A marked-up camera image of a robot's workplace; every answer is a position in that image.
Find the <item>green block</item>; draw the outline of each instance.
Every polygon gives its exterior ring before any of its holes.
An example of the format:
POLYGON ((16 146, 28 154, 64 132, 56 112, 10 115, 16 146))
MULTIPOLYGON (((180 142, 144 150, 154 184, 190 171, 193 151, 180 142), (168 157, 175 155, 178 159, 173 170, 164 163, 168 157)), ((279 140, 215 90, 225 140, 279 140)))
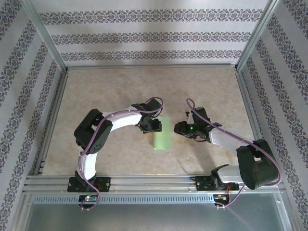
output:
POLYGON ((169 150, 171 149, 171 133, 169 117, 157 117, 162 123, 162 131, 154 132, 154 150, 169 150))

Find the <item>damask striped wallpaper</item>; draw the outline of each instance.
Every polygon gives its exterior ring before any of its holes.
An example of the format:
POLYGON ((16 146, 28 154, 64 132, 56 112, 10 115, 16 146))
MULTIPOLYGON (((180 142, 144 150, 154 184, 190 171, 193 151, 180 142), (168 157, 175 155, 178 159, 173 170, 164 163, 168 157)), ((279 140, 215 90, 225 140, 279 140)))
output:
POLYGON ((308 0, 282 0, 242 70, 258 125, 308 230, 308 0))
POLYGON ((0 231, 9 230, 60 70, 18 0, 0 0, 0 231))
POLYGON ((236 64, 267 0, 33 0, 67 66, 236 64))

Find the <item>wall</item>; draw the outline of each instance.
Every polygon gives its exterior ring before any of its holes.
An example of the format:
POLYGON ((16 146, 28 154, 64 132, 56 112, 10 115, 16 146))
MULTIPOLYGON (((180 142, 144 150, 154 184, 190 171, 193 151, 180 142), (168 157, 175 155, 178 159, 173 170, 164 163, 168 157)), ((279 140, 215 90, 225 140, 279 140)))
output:
POLYGON ((308 230, 307 5, 307 0, 281 1, 242 70, 301 230, 308 230))
POLYGON ((236 64, 267 0, 33 0, 67 66, 236 64))
POLYGON ((0 0, 0 231, 9 230, 60 70, 18 0, 0 0))

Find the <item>table surface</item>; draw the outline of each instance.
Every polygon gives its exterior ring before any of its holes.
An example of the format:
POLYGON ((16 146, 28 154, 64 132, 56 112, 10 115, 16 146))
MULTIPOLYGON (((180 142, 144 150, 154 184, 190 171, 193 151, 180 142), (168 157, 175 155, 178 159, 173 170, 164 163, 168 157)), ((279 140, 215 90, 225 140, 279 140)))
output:
MULTIPOLYGON (((158 96, 170 129, 186 119, 186 98, 203 106, 212 122, 253 139, 233 68, 142 68, 70 70, 49 146, 43 175, 74 175, 78 146, 73 135, 87 113, 118 111, 158 96)), ((171 150, 154 150, 153 134, 134 126, 110 133, 96 161, 98 175, 207 174, 223 164, 237 164, 235 155, 207 142, 171 132, 171 150)))

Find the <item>beige floor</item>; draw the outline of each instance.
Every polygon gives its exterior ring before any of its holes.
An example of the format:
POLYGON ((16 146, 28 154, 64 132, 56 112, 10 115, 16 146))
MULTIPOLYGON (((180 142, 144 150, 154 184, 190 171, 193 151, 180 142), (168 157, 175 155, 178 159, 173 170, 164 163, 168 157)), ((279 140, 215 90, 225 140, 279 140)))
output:
MULTIPOLYGON (((253 138, 232 68, 153 68, 71 70, 50 143, 43 175, 73 175, 78 147, 73 132, 92 108, 102 112, 125 109, 148 98, 164 99, 162 116, 173 131, 186 119, 186 98, 203 106, 212 122, 253 138)), ((153 149, 153 135, 127 126, 113 131, 99 152, 99 175, 210 173, 236 157, 210 143, 197 143, 174 132, 172 150, 153 149)))

